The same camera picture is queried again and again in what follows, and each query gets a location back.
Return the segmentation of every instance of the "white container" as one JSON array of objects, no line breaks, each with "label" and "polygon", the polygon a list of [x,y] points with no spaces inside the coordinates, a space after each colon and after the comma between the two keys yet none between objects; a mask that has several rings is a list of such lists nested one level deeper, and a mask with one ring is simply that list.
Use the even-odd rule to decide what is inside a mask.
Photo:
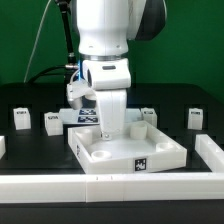
[{"label": "white container", "polygon": [[16,130],[31,129],[30,113],[27,108],[13,109]]},{"label": "white container", "polygon": [[[146,127],[145,138],[131,137],[133,127]],[[92,144],[88,146],[77,135],[83,129],[69,128],[68,143],[87,174],[156,172],[186,165],[187,150],[146,121],[126,123],[110,141],[102,140],[99,126],[89,126]],[[158,144],[163,144],[163,150],[158,150]]]},{"label": "white container", "polygon": [[44,120],[48,136],[63,135],[63,123],[59,113],[46,113],[44,114]]}]

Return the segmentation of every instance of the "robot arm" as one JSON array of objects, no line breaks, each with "label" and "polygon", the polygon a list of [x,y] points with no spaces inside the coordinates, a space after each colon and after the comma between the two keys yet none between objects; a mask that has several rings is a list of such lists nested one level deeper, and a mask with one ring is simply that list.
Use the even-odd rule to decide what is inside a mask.
[{"label": "robot arm", "polygon": [[126,88],[131,85],[127,39],[157,35],[165,25],[165,8],[164,0],[72,0],[83,79],[68,85],[68,101],[79,109],[82,96],[96,99],[105,140],[123,129]]}]

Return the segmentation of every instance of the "small white block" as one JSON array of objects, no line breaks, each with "label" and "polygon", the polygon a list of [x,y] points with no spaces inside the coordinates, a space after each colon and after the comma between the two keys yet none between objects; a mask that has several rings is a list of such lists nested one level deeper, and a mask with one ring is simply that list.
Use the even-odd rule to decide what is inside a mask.
[{"label": "small white block", "polygon": [[30,113],[27,108],[13,109],[16,130],[30,129]]},{"label": "small white block", "polygon": [[153,108],[141,109],[143,120],[150,123],[152,126],[157,127],[157,114]]},{"label": "small white block", "polygon": [[63,123],[59,113],[46,113],[44,114],[44,119],[48,136],[63,135]]},{"label": "small white block", "polygon": [[202,130],[203,110],[190,108],[188,114],[188,129]]},{"label": "small white block", "polygon": [[0,159],[5,154],[5,137],[0,136]]}]

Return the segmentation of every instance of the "label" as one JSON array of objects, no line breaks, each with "label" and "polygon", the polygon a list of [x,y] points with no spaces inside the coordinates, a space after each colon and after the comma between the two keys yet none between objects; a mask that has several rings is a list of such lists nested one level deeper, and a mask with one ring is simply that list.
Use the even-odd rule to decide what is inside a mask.
[{"label": "label", "polygon": [[191,114],[200,115],[201,113],[192,111]]},{"label": "label", "polygon": [[50,116],[48,117],[49,120],[54,120],[54,119],[58,119],[58,116]]},{"label": "label", "polygon": [[26,114],[26,111],[18,111],[17,114]]},{"label": "label", "polygon": [[136,159],[135,160],[135,172],[144,171],[146,170],[147,166],[147,159]]}]

